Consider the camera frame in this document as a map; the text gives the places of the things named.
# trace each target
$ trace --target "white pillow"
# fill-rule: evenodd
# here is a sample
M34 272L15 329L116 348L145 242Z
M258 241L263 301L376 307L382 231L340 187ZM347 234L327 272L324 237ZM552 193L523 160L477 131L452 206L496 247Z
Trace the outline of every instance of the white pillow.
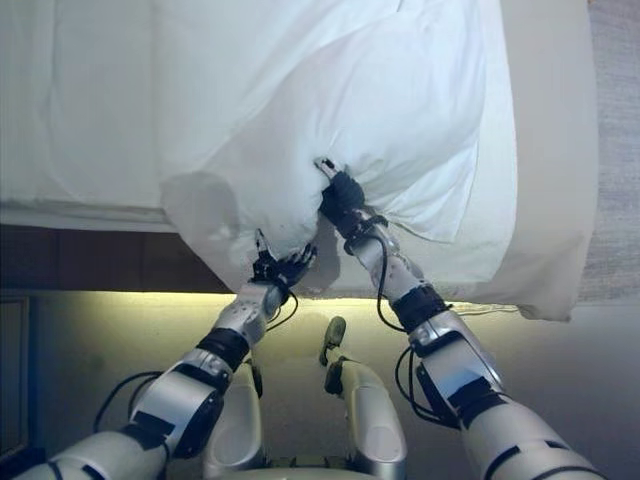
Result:
M347 168L390 220L451 242L474 179L484 92L474 2L416 3L300 58L207 159L174 160L164 207L232 288L255 258L256 228L276 256L314 236L327 185L318 156Z

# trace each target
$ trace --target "bed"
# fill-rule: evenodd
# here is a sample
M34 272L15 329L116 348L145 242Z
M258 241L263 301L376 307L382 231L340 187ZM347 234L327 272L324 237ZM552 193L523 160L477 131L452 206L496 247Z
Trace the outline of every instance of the bed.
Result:
M531 318L566 320L577 298L597 192L586 2L479 4L493 75L485 117L492 117L483 122L484 153L458 232L467 243L395 233L447 298L515 304ZM174 231L155 162L166 152L158 148L164 137L158 138L162 92L154 81L162 33L157 4L93 2L90 14L86 2L68 0L7 2L2 9L1 55L9 66L0 71L2 223ZM69 99L78 95L91 108L70 110L77 102ZM48 122L47 115L70 121ZM180 126L178 120L173 125ZM193 145L192 132L185 128L186 145ZM322 291L312 285L307 293L372 295L366 276L320 230L321 249L332 260L316 272ZM190 243L187 232L178 231ZM206 252L194 249L207 261ZM215 258L207 263L232 289L244 274L216 267Z

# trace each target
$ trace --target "black glove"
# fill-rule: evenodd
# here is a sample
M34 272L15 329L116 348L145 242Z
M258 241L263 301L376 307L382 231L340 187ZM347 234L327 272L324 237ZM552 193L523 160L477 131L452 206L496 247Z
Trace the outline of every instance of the black glove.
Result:
M364 207L364 192L353 178L344 172L338 172L331 184L322 191L320 212L333 223L342 236L353 229L357 219L351 218L352 210Z
M318 250L307 244L304 250L294 253L282 260L276 260L269 252L269 247L260 230L256 230L256 246L258 259L253 262L251 282L269 282L276 285L282 293L282 303L289 298L289 289L298 283L309 271Z

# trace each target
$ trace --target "white duvet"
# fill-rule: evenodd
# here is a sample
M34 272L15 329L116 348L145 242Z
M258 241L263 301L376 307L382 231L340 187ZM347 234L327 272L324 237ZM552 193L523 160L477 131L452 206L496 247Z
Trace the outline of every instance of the white duvet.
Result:
M236 288L256 227L278 255L314 235L327 155L421 236L397 230L431 279L500 265L515 143L497 0L33 0L0 23L3 222L166 230L166 213ZM329 294L369 292L349 261Z

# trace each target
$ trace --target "robot finger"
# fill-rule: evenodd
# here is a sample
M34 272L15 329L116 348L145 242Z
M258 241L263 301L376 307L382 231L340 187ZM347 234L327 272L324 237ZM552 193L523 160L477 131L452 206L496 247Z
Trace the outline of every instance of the robot finger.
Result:
M300 259L300 262L311 266L317 256L318 256L318 249L312 246L311 244L307 244L307 246L304 249L302 258Z
M324 173L329 180L336 176L338 170L335 164L329 160L327 157L316 158L313 163L316 168Z
M300 258L301 257L302 257L302 251L298 250L297 252L292 253L291 255L289 255L286 258L286 261L290 262L290 263L298 263L298 262L300 262Z
M309 244L307 244L302 250L298 250L296 253L291 255L291 261L296 265L304 265L306 262L306 258L309 255Z
M269 244L267 243L267 239L264 237L262 230L259 228L256 229L255 233L256 239L256 248L258 249L258 255L269 254Z

